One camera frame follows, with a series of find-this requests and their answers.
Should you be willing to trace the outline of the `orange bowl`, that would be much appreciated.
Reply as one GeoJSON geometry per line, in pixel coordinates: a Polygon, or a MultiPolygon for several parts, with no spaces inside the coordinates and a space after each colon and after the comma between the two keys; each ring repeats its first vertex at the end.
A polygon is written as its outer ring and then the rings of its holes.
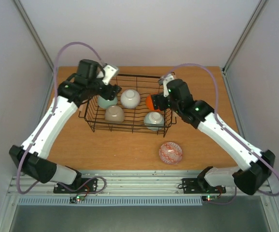
{"type": "Polygon", "coordinates": [[[159,109],[154,109],[151,94],[146,97],[145,104],[150,111],[161,112],[159,109]]]}

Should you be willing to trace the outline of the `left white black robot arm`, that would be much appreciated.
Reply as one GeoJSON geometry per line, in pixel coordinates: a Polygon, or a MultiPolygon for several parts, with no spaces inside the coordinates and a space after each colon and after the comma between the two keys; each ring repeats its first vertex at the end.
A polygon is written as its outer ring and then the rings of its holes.
{"type": "Polygon", "coordinates": [[[110,64],[82,59],[77,71],[57,88],[53,101],[33,133],[20,145],[13,145],[9,154],[17,166],[16,187],[19,193],[20,174],[24,173],[43,184],[58,182],[70,192],[78,192],[84,185],[82,174],[70,167],[58,165],[47,158],[62,128],[77,109],[94,96],[113,100],[121,91],[110,81],[119,68],[110,64]]]}

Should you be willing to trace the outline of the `pale green bowl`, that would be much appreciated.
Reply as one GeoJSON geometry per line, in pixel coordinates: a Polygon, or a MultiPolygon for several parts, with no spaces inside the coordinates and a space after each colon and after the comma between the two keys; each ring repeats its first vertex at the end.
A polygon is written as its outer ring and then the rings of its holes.
{"type": "Polygon", "coordinates": [[[149,112],[144,117],[144,125],[151,131],[162,130],[164,126],[164,118],[159,112],[149,112]]]}
{"type": "Polygon", "coordinates": [[[98,96],[97,103],[100,108],[107,109],[110,106],[116,105],[118,103],[118,99],[115,97],[113,100],[106,100],[103,97],[98,96]]]}

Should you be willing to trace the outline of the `black wire dish rack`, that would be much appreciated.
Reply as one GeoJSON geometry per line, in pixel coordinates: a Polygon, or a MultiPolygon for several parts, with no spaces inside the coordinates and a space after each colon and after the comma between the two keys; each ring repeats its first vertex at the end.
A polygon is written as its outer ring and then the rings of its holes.
{"type": "Polygon", "coordinates": [[[163,92],[159,77],[152,75],[118,74],[110,81],[122,91],[114,100],[105,100],[99,95],[81,106],[79,118],[83,118],[92,131],[129,131],[165,135],[171,125],[173,112],[170,109],[154,110],[146,105],[146,99],[163,92]]]}

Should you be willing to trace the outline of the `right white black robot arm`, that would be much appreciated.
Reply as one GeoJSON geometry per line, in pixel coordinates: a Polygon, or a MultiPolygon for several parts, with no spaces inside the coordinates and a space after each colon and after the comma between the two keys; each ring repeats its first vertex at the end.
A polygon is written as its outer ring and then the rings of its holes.
{"type": "Polygon", "coordinates": [[[197,177],[202,191],[216,186],[237,187],[247,195],[253,195],[271,176],[275,154],[253,146],[215,113],[203,100],[194,100],[186,82],[172,75],[159,79],[163,91],[152,95],[154,109],[171,109],[187,124],[201,131],[217,143],[236,162],[236,167],[209,166],[197,177]]]}

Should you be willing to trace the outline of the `red bottom bowl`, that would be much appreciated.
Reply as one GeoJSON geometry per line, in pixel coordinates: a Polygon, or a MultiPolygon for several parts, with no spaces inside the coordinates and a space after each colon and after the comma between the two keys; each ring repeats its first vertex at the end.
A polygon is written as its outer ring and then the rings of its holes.
{"type": "Polygon", "coordinates": [[[181,147],[175,142],[163,143],[159,148],[158,154],[161,161],[169,165],[178,164],[183,156],[181,147]]]}

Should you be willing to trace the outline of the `white bowl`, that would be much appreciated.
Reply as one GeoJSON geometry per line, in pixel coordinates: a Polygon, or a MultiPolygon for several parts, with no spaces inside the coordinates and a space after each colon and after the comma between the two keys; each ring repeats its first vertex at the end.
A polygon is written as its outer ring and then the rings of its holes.
{"type": "Polygon", "coordinates": [[[122,93],[120,102],[124,108],[134,109],[140,103],[140,94],[136,90],[127,89],[122,93]]]}
{"type": "Polygon", "coordinates": [[[109,106],[105,112],[105,120],[114,123],[122,123],[125,119],[125,114],[122,108],[118,105],[109,106]]]}

